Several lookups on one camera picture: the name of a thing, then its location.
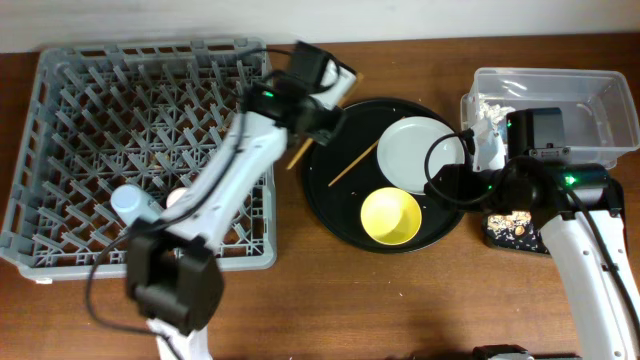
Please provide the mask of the pink cup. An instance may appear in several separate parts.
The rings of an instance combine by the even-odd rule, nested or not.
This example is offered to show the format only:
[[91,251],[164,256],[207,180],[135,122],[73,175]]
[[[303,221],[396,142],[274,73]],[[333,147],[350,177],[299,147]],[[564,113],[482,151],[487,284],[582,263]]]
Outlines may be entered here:
[[165,207],[170,208],[173,206],[186,192],[186,187],[179,187],[172,190],[166,198]]

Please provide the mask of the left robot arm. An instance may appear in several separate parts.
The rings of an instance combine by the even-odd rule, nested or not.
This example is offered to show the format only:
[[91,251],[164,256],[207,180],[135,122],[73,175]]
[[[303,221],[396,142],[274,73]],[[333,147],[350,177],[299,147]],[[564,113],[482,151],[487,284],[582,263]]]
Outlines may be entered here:
[[126,294],[147,320],[163,359],[207,359],[206,327],[222,298],[218,260],[235,214],[259,177],[303,134],[325,145],[358,73],[305,42],[283,70],[246,87],[221,147],[188,190],[156,219],[128,230]]

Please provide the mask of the yellow bowl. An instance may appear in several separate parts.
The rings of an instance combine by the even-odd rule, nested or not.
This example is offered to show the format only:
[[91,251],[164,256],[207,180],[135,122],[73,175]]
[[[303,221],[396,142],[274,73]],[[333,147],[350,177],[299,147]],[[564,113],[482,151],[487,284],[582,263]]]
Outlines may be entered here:
[[399,246],[412,240],[422,226],[422,213],[417,200],[395,187],[373,191],[363,201],[360,222],[365,233],[375,242]]

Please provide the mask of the food scraps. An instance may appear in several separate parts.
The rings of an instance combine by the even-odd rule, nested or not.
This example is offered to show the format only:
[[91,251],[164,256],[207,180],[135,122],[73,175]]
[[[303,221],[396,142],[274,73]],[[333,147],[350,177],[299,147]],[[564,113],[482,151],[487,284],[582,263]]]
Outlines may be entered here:
[[485,233],[494,245],[514,247],[524,244],[534,235],[531,214],[514,211],[509,215],[489,215],[486,218]]

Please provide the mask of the grey round plate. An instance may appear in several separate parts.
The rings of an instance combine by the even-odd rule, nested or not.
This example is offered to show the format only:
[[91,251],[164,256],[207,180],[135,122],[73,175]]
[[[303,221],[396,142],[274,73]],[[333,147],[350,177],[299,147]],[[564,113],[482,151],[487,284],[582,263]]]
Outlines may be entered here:
[[453,133],[448,125],[429,117],[412,116],[394,122],[377,145],[376,157],[382,174],[393,186],[423,195],[427,152],[436,140]]

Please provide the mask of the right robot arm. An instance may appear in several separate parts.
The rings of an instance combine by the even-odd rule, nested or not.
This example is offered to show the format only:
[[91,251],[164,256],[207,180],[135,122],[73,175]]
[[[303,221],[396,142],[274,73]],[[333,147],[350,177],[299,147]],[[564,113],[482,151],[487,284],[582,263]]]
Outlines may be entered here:
[[480,131],[455,134],[461,164],[427,174],[424,190],[463,212],[526,211],[563,282],[584,359],[639,356],[639,290],[626,252],[624,193],[597,163],[570,162],[558,108],[506,116],[506,164],[479,170]]

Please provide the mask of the white tissue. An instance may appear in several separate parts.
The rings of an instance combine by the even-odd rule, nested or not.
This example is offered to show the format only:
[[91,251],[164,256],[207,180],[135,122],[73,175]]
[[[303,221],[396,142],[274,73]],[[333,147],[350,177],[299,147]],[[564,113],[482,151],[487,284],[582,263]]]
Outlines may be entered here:
[[515,109],[509,106],[490,105],[486,101],[481,100],[479,102],[479,108],[477,111],[477,117],[479,120],[487,121],[495,130],[501,128],[506,116],[514,112]]

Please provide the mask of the blue cup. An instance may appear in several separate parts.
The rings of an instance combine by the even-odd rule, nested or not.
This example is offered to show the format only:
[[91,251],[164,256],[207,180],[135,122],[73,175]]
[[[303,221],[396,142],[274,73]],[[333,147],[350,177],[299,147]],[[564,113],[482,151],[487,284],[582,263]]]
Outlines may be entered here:
[[160,217],[160,211],[153,204],[154,199],[140,187],[125,184],[112,193],[110,204],[126,226],[141,218],[149,223]]

